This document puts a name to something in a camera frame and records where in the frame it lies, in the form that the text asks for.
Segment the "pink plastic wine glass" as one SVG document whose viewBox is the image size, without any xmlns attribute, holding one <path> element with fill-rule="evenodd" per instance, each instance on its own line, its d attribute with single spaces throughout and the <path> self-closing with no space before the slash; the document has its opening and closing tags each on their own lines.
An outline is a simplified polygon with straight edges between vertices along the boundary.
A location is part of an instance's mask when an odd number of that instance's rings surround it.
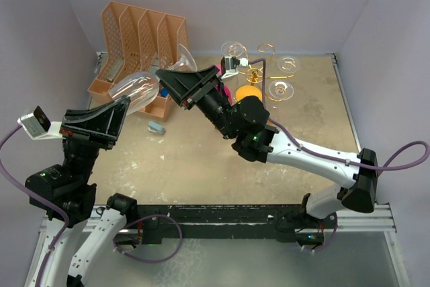
<svg viewBox="0 0 430 287">
<path fill-rule="evenodd" d="M 220 74 L 222 72 L 221 66 L 220 65 L 216 65 L 216 67 L 219 70 L 218 74 Z M 224 92 L 225 92 L 225 94 L 228 97 L 228 101 L 229 101 L 230 105 L 232 105 L 232 95 L 231 95 L 230 89 L 226 85 L 224 85 Z"/>
</svg>

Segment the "clear wine glass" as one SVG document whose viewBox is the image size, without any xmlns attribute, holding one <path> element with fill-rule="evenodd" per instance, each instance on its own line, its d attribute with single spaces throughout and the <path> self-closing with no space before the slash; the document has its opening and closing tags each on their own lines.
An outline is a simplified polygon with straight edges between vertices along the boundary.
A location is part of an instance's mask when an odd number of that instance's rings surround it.
<svg viewBox="0 0 430 287">
<path fill-rule="evenodd" d="M 240 42 L 227 41 L 221 46 L 223 56 L 234 56 L 242 58 L 245 53 L 245 48 Z"/>
<path fill-rule="evenodd" d="M 294 56 L 284 56 L 277 60 L 278 69 L 288 75 L 299 71 L 300 61 Z"/>
</svg>

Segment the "yellow plastic wine glass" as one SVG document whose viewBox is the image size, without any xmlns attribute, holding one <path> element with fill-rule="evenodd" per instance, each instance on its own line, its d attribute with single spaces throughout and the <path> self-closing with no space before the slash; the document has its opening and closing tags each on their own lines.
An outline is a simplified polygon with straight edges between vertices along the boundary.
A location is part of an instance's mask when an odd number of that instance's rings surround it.
<svg viewBox="0 0 430 287">
<path fill-rule="evenodd" d="M 255 96 L 259 99 L 259 101 L 263 101 L 262 91 L 252 85 L 243 85 L 236 90 L 235 99 L 236 101 L 241 101 L 246 97 Z"/>
</svg>

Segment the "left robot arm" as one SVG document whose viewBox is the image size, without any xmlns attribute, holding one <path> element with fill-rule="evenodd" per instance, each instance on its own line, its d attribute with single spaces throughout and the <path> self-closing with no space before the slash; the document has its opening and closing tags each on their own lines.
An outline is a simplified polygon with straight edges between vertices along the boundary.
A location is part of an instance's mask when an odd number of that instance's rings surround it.
<svg viewBox="0 0 430 287">
<path fill-rule="evenodd" d="M 138 221 L 137 201 L 116 194 L 97 228 L 80 249 L 76 244 L 95 204 L 96 186 L 88 180 L 100 150 L 118 140 L 130 105 L 122 96 L 90 110 L 67 110 L 62 122 L 51 122 L 41 108 L 18 123 L 33 140 L 59 138 L 64 161 L 27 178 L 30 204 L 46 211 L 47 231 L 31 286 L 84 286 L 95 260 L 122 228 Z"/>
</svg>

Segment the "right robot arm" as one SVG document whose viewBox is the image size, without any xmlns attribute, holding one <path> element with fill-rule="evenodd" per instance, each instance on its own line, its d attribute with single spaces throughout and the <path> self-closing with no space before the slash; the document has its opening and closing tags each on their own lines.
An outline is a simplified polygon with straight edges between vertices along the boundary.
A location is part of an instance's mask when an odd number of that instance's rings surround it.
<svg viewBox="0 0 430 287">
<path fill-rule="evenodd" d="M 346 153 L 288 136 L 270 120 L 258 97 L 248 96 L 231 105 L 221 91 L 216 66 L 195 73 L 159 69 L 156 75 L 175 103 L 186 110 L 198 107 L 223 138 L 233 141 L 232 148 L 243 159 L 287 165 L 332 181 L 327 189 L 303 198 L 298 217 L 304 226 L 315 227 L 344 209 L 365 214 L 374 211 L 375 152 Z"/>
</svg>

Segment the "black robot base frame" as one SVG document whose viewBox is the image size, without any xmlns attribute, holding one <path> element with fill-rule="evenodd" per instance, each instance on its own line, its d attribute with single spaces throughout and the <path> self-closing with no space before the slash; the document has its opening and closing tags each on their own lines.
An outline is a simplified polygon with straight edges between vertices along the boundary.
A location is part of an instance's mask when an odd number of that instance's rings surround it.
<svg viewBox="0 0 430 287">
<path fill-rule="evenodd" d="M 125 211 L 128 230 L 141 229 L 141 243 L 164 239 L 256 239 L 322 245 L 323 230 L 337 225 L 337 215 L 305 215 L 298 204 L 136 205 Z"/>
</svg>

